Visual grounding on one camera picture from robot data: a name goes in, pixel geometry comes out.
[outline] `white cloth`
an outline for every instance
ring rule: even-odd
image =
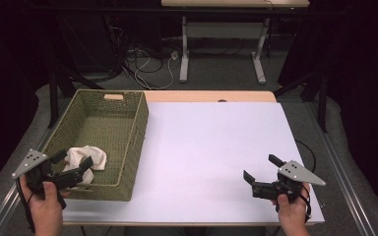
[[[94,165],[91,167],[93,170],[104,170],[106,164],[106,153],[99,147],[71,147],[67,151],[67,156],[64,158],[68,164],[64,167],[63,171],[76,169],[79,164],[82,163],[89,156],[92,157]],[[83,176],[83,182],[81,184],[90,184],[94,179],[94,174],[91,169],[85,171]]]

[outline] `desk leg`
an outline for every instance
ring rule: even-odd
[[[186,33],[186,17],[182,18],[182,39],[183,39],[183,55],[182,63],[180,65],[180,83],[186,83],[188,81],[188,69],[189,69],[189,55],[188,55],[188,37]]]
[[[266,83],[265,73],[260,62],[260,54],[262,53],[263,44],[265,43],[268,25],[269,19],[266,19],[263,23],[263,27],[260,29],[260,38],[259,43],[257,44],[256,52],[251,53],[254,63],[254,69],[256,70],[257,80],[260,85],[264,85]]]

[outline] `desk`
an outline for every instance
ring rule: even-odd
[[[145,93],[150,115],[132,200],[66,200],[65,224],[279,223],[275,207],[252,198],[242,177],[245,169],[257,181],[275,181],[277,167],[268,161],[269,153],[302,163],[282,107],[271,92]],[[216,102],[222,99],[237,102]],[[324,222],[313,191],[311,205],[309,223]]]
[[[225,7],[225,8],[306,8],[307,0],[161,0],[165,7]],[[183,55],[180,66],[181,83],[188,80],[189,50],[188,37],[258,38],[255,52],[251,53],[258,83],[266,83],[260,63],[260,55],[269,27],[269,19],[264,23],[189,23],[182,18]]]

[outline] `wicker basket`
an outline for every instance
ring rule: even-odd
[[[116,98],[108,99],[107,94]],[[93,146],[106,152],[107,162],[105,170],[93,170],[92,183],[79,185],[81,190],[72,191],[70,199],[131,200],[148,118],[143,92],[76,92],[42,152],[52,155],[60,149]],[[53,171],[63,168],[64,163],[58,163]]]

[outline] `hand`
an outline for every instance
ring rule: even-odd
[[[31,195],[29,207],[31,210],[32,221],[35,226],[36,236],[58,236],[63,224],[62,208],[57,200],[57,188],[54,183],[43,182],[45,199],[39,195],[32,195],[32,191],[27,186],[25,176],[21,177],[21,188],[26,200]]]
[[[303,187],[309,192],[309,184],[303,183]],[[308,192],[302,189],[301,195],[308,199]],[[278,196],[279,222],[287,236],[308,236],[305,228],[306,203],[303,199],[297,198],[289,203],[287,195]]]

